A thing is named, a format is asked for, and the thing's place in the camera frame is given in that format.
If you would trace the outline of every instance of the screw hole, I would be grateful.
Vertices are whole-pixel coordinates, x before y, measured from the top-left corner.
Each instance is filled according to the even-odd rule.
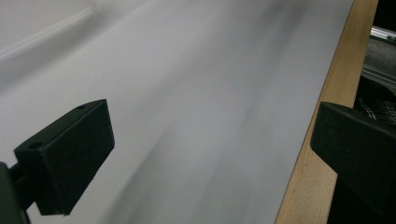
[[[33,143],[32,145],[30,145],[29,148],[30,149],[36,149],[36,148],[39,148],[41,146],[43,146],[42,142],[36,142],[36,143]]]

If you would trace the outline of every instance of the wooden board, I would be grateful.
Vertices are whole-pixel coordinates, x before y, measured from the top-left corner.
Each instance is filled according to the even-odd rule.
[[[322,101],[353,106],[377,0],[355,1],[320,94]],[[309,146],[311,119],[276,223],[326,223],[337,174]]]

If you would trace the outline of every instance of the gray surface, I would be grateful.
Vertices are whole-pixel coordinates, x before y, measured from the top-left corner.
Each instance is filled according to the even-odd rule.
[[[396,46],[371,38],[364,64],[396,77]]]
[[[3,0],[0,3],[0,59],[92,13],[92,0]]]
[[[70,217],[32,207],[34,223],[273,223],[351,3],[107,2],[0,62],[8,164],[69,109],[109,104],[116,148]]]

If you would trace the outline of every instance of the paper sheet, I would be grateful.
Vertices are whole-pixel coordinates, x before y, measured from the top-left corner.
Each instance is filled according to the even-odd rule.
[[[116,147],[70,217],[274,223],[352,0],[104,2],[0,62],[1,158],[107,98]]]

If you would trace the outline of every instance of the black plastic bracket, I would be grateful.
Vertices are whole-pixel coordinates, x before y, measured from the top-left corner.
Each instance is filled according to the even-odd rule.
[[[18,146],[16,165],[0,164],[1,210],[36,202],[42,215],[69,215],[113,148],[106,100],[76,107]]]
[[[321,103],[312,149],[381,217],[393,219],[396,129],[359,111]]]

